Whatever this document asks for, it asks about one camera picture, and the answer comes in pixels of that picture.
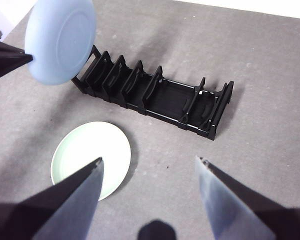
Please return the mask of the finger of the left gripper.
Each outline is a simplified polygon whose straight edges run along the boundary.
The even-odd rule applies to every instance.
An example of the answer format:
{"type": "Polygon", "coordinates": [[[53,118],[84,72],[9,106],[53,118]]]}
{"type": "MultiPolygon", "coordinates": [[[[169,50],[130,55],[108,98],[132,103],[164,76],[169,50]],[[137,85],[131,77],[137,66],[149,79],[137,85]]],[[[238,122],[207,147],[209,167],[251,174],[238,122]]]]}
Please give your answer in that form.
{"type": "Polygon", "coordinates": [[[32,60],[33,56],[23,49],[0,41],[0,78],[32,60]]]}

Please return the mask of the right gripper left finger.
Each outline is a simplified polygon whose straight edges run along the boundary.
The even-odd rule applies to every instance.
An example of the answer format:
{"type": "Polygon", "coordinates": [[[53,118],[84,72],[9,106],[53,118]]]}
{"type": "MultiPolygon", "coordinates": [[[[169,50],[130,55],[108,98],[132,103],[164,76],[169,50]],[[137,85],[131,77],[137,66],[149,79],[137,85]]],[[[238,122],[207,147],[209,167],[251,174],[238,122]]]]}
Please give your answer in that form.
{"type": "Polygon", "coordinates": [[[0,203],[0,240],[84,240],[103,176],[104,163],[99,157],[19,203],[0,203]]]}

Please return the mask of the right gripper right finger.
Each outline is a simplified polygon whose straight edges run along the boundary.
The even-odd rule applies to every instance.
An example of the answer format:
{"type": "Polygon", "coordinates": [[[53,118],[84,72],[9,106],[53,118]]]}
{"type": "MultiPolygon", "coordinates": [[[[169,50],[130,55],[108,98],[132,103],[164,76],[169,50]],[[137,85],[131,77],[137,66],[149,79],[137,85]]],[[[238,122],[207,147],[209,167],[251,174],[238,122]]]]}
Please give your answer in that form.
{"type": "Polygon", "coordinates": [[[300,240],[300,207],[288,208],[196,156],[199,194],[216,240],[300,240]]]}

